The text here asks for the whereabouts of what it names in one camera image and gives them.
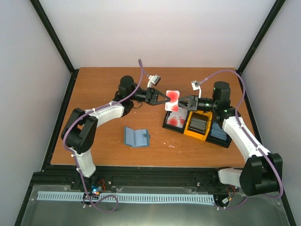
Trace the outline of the teal card holder wallet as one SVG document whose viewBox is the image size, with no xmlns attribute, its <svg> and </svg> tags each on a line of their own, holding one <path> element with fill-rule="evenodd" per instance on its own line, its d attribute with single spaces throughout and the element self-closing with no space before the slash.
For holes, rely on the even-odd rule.
<svg viewBox="0 0 301 226">
<path fill-rule="evenodd" d="M 148 147 L 150 146 L 150 134 L 147 129 L 132 129 L 124 127 L 124 144 L 132 147 Z"/>
</svg>

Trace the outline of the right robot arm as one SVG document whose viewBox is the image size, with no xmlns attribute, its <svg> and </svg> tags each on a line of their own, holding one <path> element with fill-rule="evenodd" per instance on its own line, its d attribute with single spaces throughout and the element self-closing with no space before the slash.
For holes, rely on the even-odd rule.
<svg viewBox="0 0 301 226">
<path fill-rule="evenodd" d="M 218 171 L 222 184 L 236 186 L 245 195 L 254 196 L 278 192 L 284 193 L 282 184 L 283 160 L 277 153 L 271 153 L 251 133 L 238 110 L 230 105 L 230 85 L 224 81 L 214 83 L 212 98 L 189 95 L 179 98 L 180 107 L 190 112 L 211 112 L 213 119 L 225 131 L 241 152 L 245 165 L 243 169 L 223 168 Z"/>
</svg>

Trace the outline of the red white credit card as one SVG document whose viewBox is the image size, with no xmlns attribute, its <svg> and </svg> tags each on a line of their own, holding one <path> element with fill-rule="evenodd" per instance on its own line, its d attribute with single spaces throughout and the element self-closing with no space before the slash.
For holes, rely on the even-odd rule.
<svg viewBox="0 0 301 226">
<path fill-rule="evenodd" d="M 167 90 L 166 96 L 170 98 L 170 101 L 165 103 L 165 110 L 170 112 L 177 112 L 179 109 L 178 100 L 180 92 L 177 90 Z"/>
</svg>

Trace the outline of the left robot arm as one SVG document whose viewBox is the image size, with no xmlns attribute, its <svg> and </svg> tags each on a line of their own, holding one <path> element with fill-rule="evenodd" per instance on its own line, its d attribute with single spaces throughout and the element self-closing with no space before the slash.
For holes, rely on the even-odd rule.
<svg viewBox="0 0 301 226">
<path fill-rule="evenodd" d="M 83 176 L 81 183 L 86 189 L 94 189 L 98 184 L 97 176 L 93 175 L 96 166 L 91 154 L 97 128 L 113 119 L 126 116 L 134 107 L 134 101 L 148 105 L 160 105 L 170 101 L 169 97 L 152 87 L 160 82 L 158 75 L 150 75 L 148 80 L 147 89 L 142 89 L 131 76 L 124 76 L 120 79 L 112 101 L 97 108 L 75 108 L 72 111 L 61 133 L 61 139 L 64 148 L 75 158 L 77 171 Z"/>
</svg>

